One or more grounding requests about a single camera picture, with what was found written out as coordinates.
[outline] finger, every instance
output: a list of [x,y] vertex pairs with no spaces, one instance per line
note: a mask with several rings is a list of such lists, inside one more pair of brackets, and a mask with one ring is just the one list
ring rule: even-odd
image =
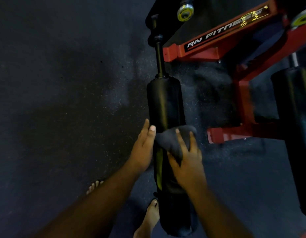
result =
[[195,136],[193,134],[193,132],[189,132],[190,135],[190,152],[196,154],[198,152],[198,146],[197,146],[197,141],[195,139]]
[[156,136],[156,127],[154,125],[151,125],[150,129],[148,130],[147,137],[143,144],[143,147],[151,150],[153,148],[155,136]]
[[183,152],[183,158],[184,158],[184,154],[188,153],[188,149],[186,147],[186,144],[185,144],[182,136],[180,135],[180,132],[179,132],[178,128],[175,130],[175,132],[176,132],[176,135],[177,135],[177,139],[178,139],[179,145],[181,147],[181,151]]
[[202,160],[202,153],[201,153],[201,150],[200,150],[200,149],[198,149],[198,158],[199,158],[200,160]]
[[143,145],[143,143],[146,140],[147,137],[147,132],[148,132],[148,128],[150,127],[150,121],[148,119],[145,120],[143,128],[139,134],[138,140],[140,140],[141,145]]
[[180,169],[179,164],[177,163],[174,156],[172,156],[170,152],[167,152],[167,156],[168,156],[169,164],[171,165],[173,169],[173,172],[174,173],[177,172]]

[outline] bare foot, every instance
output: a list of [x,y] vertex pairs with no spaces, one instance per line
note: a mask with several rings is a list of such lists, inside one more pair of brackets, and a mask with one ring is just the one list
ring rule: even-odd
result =
[[89,186],[89,190],[87,191],[86,194],[90,194],[92,191],[95,190],[95,188],[97,188],[99,186],[99,184],[102,184],[103,181],[99,182],[99,180],[97,180],[95,183],[92,183],[91,186]]
[[158,201],[154,199],[148,206],[144,220],[140,227],[135,231],[133,238],[151,237],[153,228],[159,219],[160,211],[158,207]]

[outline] yellow circular cap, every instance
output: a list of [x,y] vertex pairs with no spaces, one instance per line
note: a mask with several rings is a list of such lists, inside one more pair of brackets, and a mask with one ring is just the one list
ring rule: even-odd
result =
[[306,24],[306,10],[302,11],[292,20],[291,26],[298,27],[304,24]]
[[183,5],[177,11],[177,19],[179,21],[188,21],[194,14],[194,7],[191,4]]

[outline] brand logo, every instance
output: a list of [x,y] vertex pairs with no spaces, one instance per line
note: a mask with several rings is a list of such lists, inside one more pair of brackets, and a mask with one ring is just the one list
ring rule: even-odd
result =
[[240,17],[239,19],[232,21],[231,23],[222,26],[220,28],[218,28],[217,30],[214,30],[212,32],[209,32],[205,35],[203,35],[202,37],[199,37],[197,39],[195,39],[194,41],[191,41],[189,43],[186,43],[184,48],[185,48],[185,52],[188,52],[192,49],[195,49],[199,46],[201,46],[202,44],[205,44],[207,42],[210,42],[216,38],[222,37],[224,34],[227,34],[237,28],[242,28],[244,26],[246,26],[247,24],[250,24],[252,22],[254,22],[255,20],[258,20],[266,15],[270,14],[270,9],[268,7],[268,5],[261,7],[260,9],[247,13],[246,15]]

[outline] red metal frame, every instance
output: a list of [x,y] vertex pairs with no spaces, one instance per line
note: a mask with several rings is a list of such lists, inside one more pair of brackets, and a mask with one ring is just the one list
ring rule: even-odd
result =
[[[184,49],[185,45],[190,42],[182,45],[173,44],[170,47],[163,48],[165,61],[170,62],[175,59],[180,61],[218,61],[229,50],[235,47],[235,45],[238,44],[246,34],[253,32],[259,26],[265,25],[275,15],[285,14],[283,10],[279,10],[277,8],[274,0],[269,0],[220,25],[220,27],[229,24],[231,21],[237,18],[241,18],[247,13],[257,10],[262,5],[268,5],[270,7],[269,15],[264,16],[256,22],[250,23],[242,28],[236,28],[228,34],[202,44],[191,51],[185,52]],[[247,137],[282,139],[278,128],[278,123],[257,123],[255,121],[253,104],[249,90],[249,81],[265,71],[267,68],[271,67],[273,64],[297,51],[306,43],[306,25],[297,27],[296,29],[290,29],[290,23],[287,19],[283,19],[283,25],[285,27],[284,34],[271,48],[260,56],[256,57],[249,67],[236,67],[236,71],[232,78],[236,90],[238,112],[242,123],[240,126],[232,128],[209,128],[207,130],[209,143],[224,143],[224,141]]]

